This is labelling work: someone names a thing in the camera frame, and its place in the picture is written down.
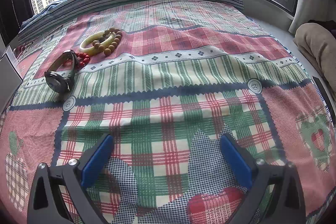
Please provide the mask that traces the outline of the black leather wrist watch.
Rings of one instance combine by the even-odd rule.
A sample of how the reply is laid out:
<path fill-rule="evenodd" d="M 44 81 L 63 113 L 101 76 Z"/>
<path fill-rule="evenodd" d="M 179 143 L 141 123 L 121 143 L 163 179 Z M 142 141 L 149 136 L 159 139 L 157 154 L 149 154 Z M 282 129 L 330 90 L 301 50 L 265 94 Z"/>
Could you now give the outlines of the black leather wrist watch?
<path fill-rule="evenodd" d="M 59 68 L 70 61 L 70 69 L 59 71 Z M 47 85 L 56 93 L 64 94 L 73 88 L 75 73 L 79 69 L 79 61 L 73 50 L 64 51 L 44 73 Z"/>

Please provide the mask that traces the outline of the pale jade bangle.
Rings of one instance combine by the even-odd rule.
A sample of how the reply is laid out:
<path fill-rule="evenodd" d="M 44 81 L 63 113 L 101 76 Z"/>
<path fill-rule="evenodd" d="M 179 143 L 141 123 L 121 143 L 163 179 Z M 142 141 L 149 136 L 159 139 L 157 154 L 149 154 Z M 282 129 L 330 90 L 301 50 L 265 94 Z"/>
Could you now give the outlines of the pale jade bangle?
<path fill-rule="evenodd" d="M 108 30 L 98 32 L 86 38 L 81 42 L 79 51 L 88 56 L 94 56 L 104 52 L 104 55 L 109 56 L 115 50 L 116 34 Z"/>

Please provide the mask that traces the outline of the patchwork plaid bedspread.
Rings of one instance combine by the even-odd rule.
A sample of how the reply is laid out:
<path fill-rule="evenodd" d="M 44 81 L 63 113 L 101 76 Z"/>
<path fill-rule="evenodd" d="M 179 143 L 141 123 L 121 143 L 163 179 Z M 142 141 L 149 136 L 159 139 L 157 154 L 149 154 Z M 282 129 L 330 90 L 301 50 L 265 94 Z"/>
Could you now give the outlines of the patchwork plaid bedspread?
<path fill-rule="evenodd" d="M 80 53 L 89 36 L 115 50 Z M 79 61 L 71 91 L 45 71 L 67 50 Z M 268 164 L 293 162 L 316 223 L 335 197 L 335 133 L 296 58 L 232 6 L 138 2 L 93 12 L 31 40 L 23 82 L 1 115 L 1 202 L 25 223 L 39 163 L 64 165 L 109 133 L 114 149 L 88 189 L 110 223 L 223 223 L 247 189 L 220 138 Z"/>

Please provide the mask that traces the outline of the grey box at bed edge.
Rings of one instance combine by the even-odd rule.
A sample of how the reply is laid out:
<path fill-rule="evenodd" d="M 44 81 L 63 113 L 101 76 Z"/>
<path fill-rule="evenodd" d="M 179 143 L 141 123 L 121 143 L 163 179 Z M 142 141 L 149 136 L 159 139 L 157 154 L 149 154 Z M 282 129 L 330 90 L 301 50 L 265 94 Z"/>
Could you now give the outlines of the grey box at bed edge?
<path fill-rule="evenodd" d="M 6 47 L 1 55 L 0 65 L 0 112 L 2 113 L 9 100 L 23 81 L 21 69 L 11 46 Z"/>

